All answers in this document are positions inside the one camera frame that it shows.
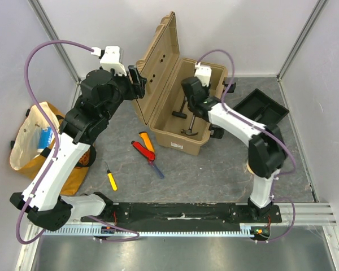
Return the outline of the black toolbox tray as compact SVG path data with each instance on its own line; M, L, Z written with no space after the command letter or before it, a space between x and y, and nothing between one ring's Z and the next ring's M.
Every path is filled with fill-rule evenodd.
M250 120L265 125L278 124L289 110L259 89L253 90L233 109Z

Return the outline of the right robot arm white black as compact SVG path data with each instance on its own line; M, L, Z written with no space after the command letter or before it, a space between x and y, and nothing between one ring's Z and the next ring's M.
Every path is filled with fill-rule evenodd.
M254 173L253 190L248 199L247 215L261 222L273 203L273 181L287 158L285 145L277 125L256 123L211 96L197 77L181 81L188 109L198 118L217 125L237 137L248 148L248 164Z

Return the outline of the orange utility knife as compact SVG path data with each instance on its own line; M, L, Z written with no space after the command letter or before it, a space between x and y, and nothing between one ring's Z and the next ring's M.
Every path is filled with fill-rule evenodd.
M139 132L138 135L142 138L142 140L143 140L143 142L144 142L144 144L145 144L145 147L146 147L149 151L155 153L153 144L152 144L152 142L151 142L151 139L150 139L148 133L147 133L147 132Z

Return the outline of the black mallet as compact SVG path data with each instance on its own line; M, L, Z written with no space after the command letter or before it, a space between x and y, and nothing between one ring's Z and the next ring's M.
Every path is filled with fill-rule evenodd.
M186 104L186 97L184 97L184 99L183 99L180 110L179 111L173 111L172 116L178 117L178 118L181 118L181 119L186 119L187 114L183 113L183 109L184 109L185 104Z

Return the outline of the red utility knife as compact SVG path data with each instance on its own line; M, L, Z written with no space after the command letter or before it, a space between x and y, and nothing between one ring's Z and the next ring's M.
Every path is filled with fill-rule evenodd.
M131 145L143 156L147 159L147 161L154 161L155 154L144 147L141 143L137 141L132 141Z

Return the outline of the blue handle screwdriver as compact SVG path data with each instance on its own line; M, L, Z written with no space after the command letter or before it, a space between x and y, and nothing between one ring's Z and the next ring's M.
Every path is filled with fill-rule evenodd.
M156 174L159 176L160 179L164 179L164 174L161 172L161 170L156 166L154 161L149 161L149 164L153 168L153 170L156 172Z

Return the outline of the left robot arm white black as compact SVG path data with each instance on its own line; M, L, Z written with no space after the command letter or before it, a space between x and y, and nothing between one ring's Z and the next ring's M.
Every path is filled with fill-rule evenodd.
M58 139L33 182L22 193L13 193L10 202L26 213L36 226L56 231L68 220L95 216L111 219L111 201L102 193L63 196L62 187L80 158L91 149L97 137L125 100L143 98L146 78L130 65L125 76L114 69L93 70L80 84L81 95L63 119Z

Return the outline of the claw hammer black handle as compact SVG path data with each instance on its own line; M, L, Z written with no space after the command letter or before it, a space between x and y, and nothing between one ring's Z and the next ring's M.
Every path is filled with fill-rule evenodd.
M198 134L198 132L193 132L193 126L194 126L195 118L196 118L196 116L193 115L191 122L190 122L190 125L189 125L189 128L188 129L182 129L181 130L182 134L184 134L186 136L196 136Z

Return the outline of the tan plastic toolbox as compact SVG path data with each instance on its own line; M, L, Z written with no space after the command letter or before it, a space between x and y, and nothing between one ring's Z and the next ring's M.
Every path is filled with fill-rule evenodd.
M194 76L196 60L180 57L176 15L170 12L157 26L154 37L136 62L140 75L147 79L145 96L132 102L138 118L154 133L157 143L187 154L198 155L210 138L210 123L196 119L195 136L181 133L188 129L193 114L184 109L186 119L172 116L184 99L181 81Z

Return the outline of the yellow handle screwdriver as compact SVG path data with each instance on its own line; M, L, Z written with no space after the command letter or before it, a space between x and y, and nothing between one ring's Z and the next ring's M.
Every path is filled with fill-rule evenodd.
M112 172L110 171L110 169L108 167L108 164L105 163L105 165L106 165L107 177L108 177L108 180L110 182L110 185L111 185L113 191L117 191L118 190L118 186L117 186L116 181L115 181L115 179L114 179L114 177L112 175Z

